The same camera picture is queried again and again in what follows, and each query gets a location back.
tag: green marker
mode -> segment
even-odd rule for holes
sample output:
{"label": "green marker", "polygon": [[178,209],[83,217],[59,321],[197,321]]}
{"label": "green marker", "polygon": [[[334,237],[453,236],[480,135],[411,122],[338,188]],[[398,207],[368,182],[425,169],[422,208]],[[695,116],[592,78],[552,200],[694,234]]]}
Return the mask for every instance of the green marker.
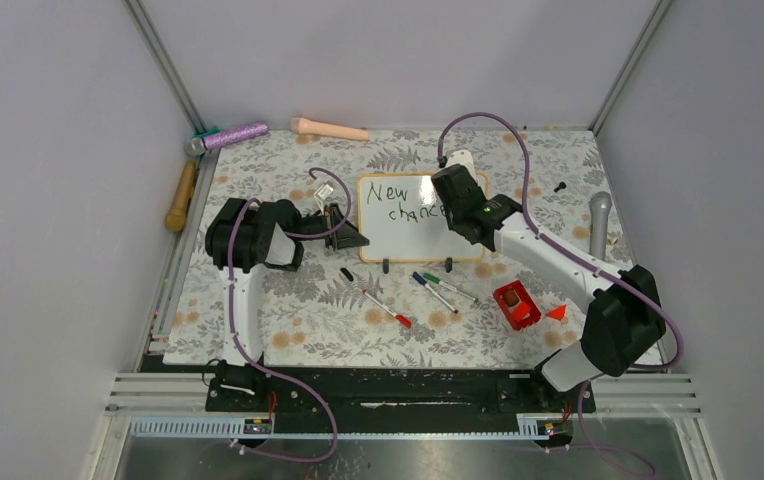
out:
{"label": "green marker", "polygon": [[451,292],[458,293],[459,295],[461,295],[461,296],[463,296],[463,297],[465,297],[467,299],[470,299],[473,303],[479,303],[479,299],[478,298],[462,292],[461,290],[459,290],[458,288],[450,285],[449,283],[442,282],[441,279],[439,279],[435,275],[432,275],[431,273],[424,273],[423,274],[423,278],[429,280],[432,283],[437,283],[438,285],[441,285],[442,287],[446,288],[447,290],[449,290]]}

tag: marker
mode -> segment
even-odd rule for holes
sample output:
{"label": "marker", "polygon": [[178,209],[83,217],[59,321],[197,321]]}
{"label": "marker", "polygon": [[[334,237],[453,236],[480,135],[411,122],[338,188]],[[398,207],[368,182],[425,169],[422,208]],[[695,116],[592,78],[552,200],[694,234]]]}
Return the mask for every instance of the marker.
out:
{"label": "marker", "polygon": [[432,283],[437,283],[438,285],[441,285],[442,287],[446,288],[447,290],[449,290],[449,291],[451,291],[451,292],[456,292],[456,293],[458,293],[458,294],[459,294],[459,295],[461,295],[462,297],[465,297],[465,298],[467,298],[467,299],[469,299],[469,300],[473,301],[473,303],[479,303],[479,299],[478,299],[478,298],[476,298],[476,297],[474,297],[474,296],[471,296],[471,295],[468,295],[468,294],[466,294],[466,293],[462,292],[461,290],[459,290],[458,288],[456,288],[456,287],[454,287],[454,286],[450,285],[450,284],[449,284],[449,283],[447,283],[447,282],[442,282],[442,281],[441,281],[441,279],[439,279],[439,278],[438,278],[438,277],[436,277],[435,275],[432,275],[431,273],[424,273],[424,274],[423,274],[423,277],[424,277],[424,278],[426,278],[427,280],[429,280],[429,281],[430,281],[430,282],[432,282]]}
{"label": "marker", "polygon": [[420,276],[419,273],[414,272],[411,274],[412,277],[414,277],[415,280],[417,280],[417,283],[423,285],[426,287],[427,290],[432,292],[432,295],[435,295],[435,298],[438,300],[441,300],[441,303],[443,303],[447,308],[453,311],[453,313],[459,313],[458,310],[456,310],[456,307],[450,305],[450,302],[448,302],[444,297],[441,296],[440,293],[436,292],[434,288],[430,287],[428,283],[426,283],[426,280]]}
{"label": "marker", "polygon": [[376,305],[379,305],[379,308],[381,308],[382,310],[385,310],[386,312],[388,312],[388,315],[391,315],[392,317],[394,317],[397,320],[399,320],[400,323],[402,323],[403,325],[406,326],[406,328],[411,328],[411,320],[406,318],[405,315],[400,315],[399,313],[394,312],[393,310],[388,308],[387,305],[385,305],[384,303],[380,302],[379,300],[376,300],[376,297],[374,297],[373,295],[367,293],[367,290],[362,290],[361,293],[363,293],[365,297],[369,298],[371,302],[375,303]]}
{"label": "marker", "polygon": [[347,278],[347,280],[349,280],[351,282],[353,281],[353,274],[350,273],[350,271],[347,270],[346,267],[341,269],[341,273],[344,275],[344,277]]}

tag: silver microphone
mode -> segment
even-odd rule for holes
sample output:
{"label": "silver microphone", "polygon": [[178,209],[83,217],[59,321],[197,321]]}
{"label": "silver microphone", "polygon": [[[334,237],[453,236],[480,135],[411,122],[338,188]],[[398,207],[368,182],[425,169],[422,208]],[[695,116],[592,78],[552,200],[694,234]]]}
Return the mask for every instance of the silver microphone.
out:
{"label": "silver microphone", "polygon": [[608,192],[597,192],[591,197],[588,205],[591,207],[591,243],[588,246],[588,253],[594,258],[605,260],[612,196]]}

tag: orange triangle block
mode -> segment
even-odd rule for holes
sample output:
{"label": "orange triangle block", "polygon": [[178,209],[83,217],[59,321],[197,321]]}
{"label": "orange triangle block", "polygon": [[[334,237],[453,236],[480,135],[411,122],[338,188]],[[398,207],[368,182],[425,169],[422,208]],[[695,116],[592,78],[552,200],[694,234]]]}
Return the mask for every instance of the orange triangle block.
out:
{"label": "orange triangle block", "polygon": [[565,318],[565,310],[567,310],[567,305],[562,305],[561,307],[547,313],[547,316],[556,320],[561,320]]}

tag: teal object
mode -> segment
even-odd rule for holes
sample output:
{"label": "teal object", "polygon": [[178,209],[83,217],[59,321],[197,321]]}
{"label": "teal object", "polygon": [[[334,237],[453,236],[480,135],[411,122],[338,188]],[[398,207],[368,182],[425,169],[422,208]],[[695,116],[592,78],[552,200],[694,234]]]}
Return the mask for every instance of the teal object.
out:
{"label": "teal object", "polygon": [[214,135],[215,133],[220,133],[220,129],[217,128],[217,125],[211,127],[211,130],[205,133],[197,133],[196,135],[194,135],[194,138],[205,138],[209,135]]}

